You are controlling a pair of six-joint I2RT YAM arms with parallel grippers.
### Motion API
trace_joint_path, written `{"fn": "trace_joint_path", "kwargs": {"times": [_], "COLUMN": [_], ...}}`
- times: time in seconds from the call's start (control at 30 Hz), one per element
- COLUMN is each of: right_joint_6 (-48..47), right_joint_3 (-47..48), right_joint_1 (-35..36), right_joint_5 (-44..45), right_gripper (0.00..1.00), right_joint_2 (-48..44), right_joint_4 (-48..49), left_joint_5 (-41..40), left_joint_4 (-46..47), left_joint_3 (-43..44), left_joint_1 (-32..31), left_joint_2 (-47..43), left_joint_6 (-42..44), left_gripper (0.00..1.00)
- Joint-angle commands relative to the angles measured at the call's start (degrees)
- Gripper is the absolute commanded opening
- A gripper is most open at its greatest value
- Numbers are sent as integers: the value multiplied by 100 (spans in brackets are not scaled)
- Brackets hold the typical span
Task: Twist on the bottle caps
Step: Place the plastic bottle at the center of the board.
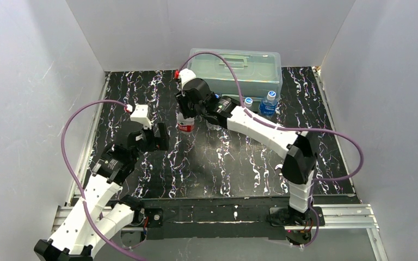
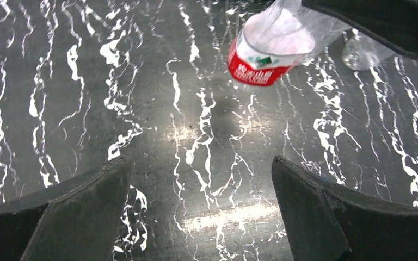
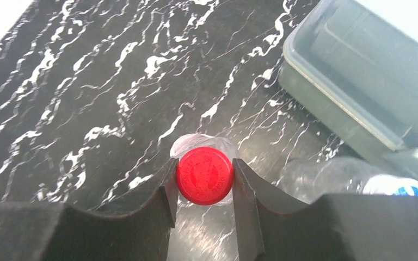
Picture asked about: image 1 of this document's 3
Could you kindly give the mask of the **blue white bottle cap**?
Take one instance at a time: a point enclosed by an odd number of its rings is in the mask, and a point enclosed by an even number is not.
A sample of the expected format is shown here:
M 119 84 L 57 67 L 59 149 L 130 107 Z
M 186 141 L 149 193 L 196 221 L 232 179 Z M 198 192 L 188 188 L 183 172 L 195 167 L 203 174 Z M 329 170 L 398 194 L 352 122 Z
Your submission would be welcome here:
M 267 99 L 269 101 L 274 101 L 276 99 L 276 92 L 275 91 L 269 91 L 267 94 Z
M 246 105 L 251 106 L 251 105 L 252 105 L 252 103 L 253 103 L 253 100 L 252 100 L 252 98 L 250 98 L 250 97 L 247 97 L 247 98 L 244 100 L 244 104 L 246 104 Z

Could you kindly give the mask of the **clear unlabelled plastic bottle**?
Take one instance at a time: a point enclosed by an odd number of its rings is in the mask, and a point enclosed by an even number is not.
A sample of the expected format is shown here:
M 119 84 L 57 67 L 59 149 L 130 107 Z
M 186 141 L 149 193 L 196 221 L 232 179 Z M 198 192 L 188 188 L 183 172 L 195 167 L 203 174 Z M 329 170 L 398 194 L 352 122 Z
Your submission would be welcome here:
M 252 108 L 252 106 L 253 106 L 253 99 L 251 98 L 251 97 L 246 97 L 245 99 L 244 99 L 244 106 L 247 108 L 247 109 L 251 109 Z

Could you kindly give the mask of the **blue label plastic bottle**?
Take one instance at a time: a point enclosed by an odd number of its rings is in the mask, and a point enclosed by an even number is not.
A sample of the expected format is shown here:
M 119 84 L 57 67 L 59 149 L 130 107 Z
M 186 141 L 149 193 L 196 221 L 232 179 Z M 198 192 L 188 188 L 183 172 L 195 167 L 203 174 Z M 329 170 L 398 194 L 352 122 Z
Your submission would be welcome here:
M 260 102 L 260 105 L 259 105 L 259 115 L 261 115 L 262 117 L 268 118 L 268 119 L 273 117 L 273 115 L 276 112 L 278 102 L 279 101 L 277 99 L 277 96 L 276 96 L 276 99 L 274 101 L 269 101 L 267 99 L 267 96 L 264 97 L 262 99 L 262 101 Z

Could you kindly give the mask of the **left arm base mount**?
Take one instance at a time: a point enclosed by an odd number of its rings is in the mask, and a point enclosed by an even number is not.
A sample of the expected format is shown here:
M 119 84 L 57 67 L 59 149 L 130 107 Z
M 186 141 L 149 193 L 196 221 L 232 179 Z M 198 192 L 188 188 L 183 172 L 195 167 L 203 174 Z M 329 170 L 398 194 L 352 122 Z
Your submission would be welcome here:
M 146 208 L 135 212 L 133 220 L 126 227 L 158 228 L 163 226 L 164 211 L 160 208 Z

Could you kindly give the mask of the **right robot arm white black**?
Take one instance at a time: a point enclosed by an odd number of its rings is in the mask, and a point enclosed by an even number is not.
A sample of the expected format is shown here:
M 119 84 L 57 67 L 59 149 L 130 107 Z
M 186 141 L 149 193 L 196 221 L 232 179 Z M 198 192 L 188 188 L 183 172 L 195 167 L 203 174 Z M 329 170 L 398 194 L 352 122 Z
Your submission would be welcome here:
M 290 186 L 289 207 L 307 213 L 317 154 L 307 131 L 284 131 L 228 96 L 216 96 L 200 78 L 180 80 L 176 94 L 184 118 L 201 116 L 212 125 L 244 134 L 282 157 L 281 173 Z

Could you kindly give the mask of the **red label plastic bottle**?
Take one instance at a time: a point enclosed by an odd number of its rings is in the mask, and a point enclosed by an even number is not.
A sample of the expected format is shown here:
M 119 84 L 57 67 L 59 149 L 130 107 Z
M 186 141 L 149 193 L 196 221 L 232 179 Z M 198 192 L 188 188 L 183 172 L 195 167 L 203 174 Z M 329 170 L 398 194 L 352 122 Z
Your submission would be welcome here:
M 183 134 L 190 134 L 194 130 L 195 119 L 193 117 L 185 118 L 184 115 L 179 112 L 177 115 L 177 128 Z

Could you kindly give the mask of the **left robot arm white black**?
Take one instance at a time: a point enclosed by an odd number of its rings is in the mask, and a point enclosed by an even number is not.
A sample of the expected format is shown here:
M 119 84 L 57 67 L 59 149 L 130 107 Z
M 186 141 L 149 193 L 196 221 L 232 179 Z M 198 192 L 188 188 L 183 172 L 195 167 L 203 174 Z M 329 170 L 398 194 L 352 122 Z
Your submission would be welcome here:
M 135 121 L 123 126 L 95 164 L 84 198 L 47 240 L 36 243 L 34 252 L 40 260 L 93 260 L 106 242 L 133 222 L 144 204 L 132 196 L 124 196 L 108 214 L 102 211 L 144 153 L 169 149 L 167 125 L 160 122 L 157 127 L 158 133 Z

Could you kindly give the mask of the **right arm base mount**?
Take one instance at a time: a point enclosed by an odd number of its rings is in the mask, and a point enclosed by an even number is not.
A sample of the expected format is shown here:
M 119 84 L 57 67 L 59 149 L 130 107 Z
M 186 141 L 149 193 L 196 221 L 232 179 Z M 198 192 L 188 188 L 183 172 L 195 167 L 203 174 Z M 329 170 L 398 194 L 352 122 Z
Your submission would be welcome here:
M 286 239 L 294 246 L 305 246 L 312 241 L 312 230 L 325 225 L 322 208 L 316 207 L 301 213 L 292 207 L 272 207 L 267 221 L 273 227 L 283 227 Z

